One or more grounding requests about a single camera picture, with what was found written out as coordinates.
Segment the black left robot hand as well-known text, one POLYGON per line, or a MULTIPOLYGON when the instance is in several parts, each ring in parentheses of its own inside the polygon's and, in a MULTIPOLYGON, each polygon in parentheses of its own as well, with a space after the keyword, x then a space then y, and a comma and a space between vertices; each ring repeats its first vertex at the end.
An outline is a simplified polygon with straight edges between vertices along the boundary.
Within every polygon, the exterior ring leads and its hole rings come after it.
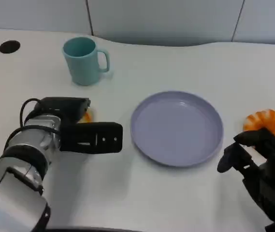
POLYGON ((87 112, 91 101, 89 98, 45 97, 37 103, 30 117, 54 115, 69 123, 77 123, 87 112))

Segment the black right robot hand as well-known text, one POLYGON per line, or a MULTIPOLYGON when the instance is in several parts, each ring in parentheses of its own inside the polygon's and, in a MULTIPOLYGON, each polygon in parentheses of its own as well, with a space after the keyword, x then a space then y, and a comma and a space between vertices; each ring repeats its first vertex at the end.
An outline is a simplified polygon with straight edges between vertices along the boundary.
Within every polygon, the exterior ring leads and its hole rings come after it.
POLYGON ((231 168, 243 175, 250 197, 272 221, 265 230, 275 232, 275 135, 266 128, 236 135, 224 149, 217 171, 231 168))

